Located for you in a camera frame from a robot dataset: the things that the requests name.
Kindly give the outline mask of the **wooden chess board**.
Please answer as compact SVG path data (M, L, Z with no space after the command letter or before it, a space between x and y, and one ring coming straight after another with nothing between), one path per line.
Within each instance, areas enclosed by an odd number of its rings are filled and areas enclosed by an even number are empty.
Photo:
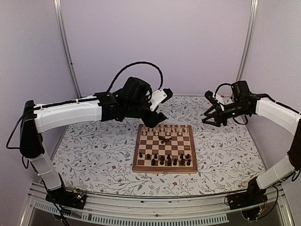
M139 130L142 124L138 127L136 146L134 152L134 159L132 164L132 171L134 173L167 173L167 174L195 174L198 171L195 143L193 138L192 129L188 136L171 137L172 140L166 143L161 143L158 136L143 136ZM151 158L146 159L147 154L151 155ZM151 160L154 159L154 154L158 155L156 165L151 166ZM172 165L167 165L167 155L171 156ZM180 164L180 155L183 154L185 159L185 165ZM186 155L190 154L191 163L186 165L188 159ZM160 165L160 157L165 157L165 164ZM177 165L174 166L174 159L177 159Z

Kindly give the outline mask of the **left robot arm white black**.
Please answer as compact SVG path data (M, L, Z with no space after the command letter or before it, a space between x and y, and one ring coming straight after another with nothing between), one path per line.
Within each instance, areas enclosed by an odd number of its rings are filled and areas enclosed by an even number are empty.
M30 100L25 103L23 114L15 125L20 129L19 146L7 143L6 148L19 150L52 192L52 197L59 204L66 204L70 194L65 191L63 181L44 148L44 133L75 123L123 121L126 118L140 119L144 125L153 128L166 119L157 109L172 96L171 89L153 91L147 82L130 77L115 92L97 92L87 97L50 104L36 104Z

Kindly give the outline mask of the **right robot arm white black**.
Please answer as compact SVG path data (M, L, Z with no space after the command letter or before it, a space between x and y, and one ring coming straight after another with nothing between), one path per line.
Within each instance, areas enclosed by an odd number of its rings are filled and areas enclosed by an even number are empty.
M261 192L287 179L295 181L301 174L301 112L274 100L266 93L250 91L246 81L229 85L232 102L227 104L215 91L207 91L206 99L211 107L204 113L204 124L226 126L229 119L260 116L258 123L248 126L256 146L267 166L266 171L248 183L243 201L254 205Z

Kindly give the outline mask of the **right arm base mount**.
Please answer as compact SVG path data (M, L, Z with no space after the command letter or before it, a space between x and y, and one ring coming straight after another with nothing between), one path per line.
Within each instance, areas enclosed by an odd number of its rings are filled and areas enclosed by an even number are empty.
M266 189L260 189L256 179L257 178L253 178L248 182L246 191L241 193L230 193L224 200L225 204L228 205L231 210L263 204L263 207L257 206L255 208L242 211L243 217L249 221L259 219L268 200Z

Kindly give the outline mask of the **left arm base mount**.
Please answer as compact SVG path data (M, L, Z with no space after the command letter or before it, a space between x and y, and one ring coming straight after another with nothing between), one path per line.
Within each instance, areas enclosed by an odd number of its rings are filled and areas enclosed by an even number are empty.
M64 187L50 191L46 188L46 200L60 206L71 207L82 210L86 204L86 191L81 189L74 189L72 191L66 190Z

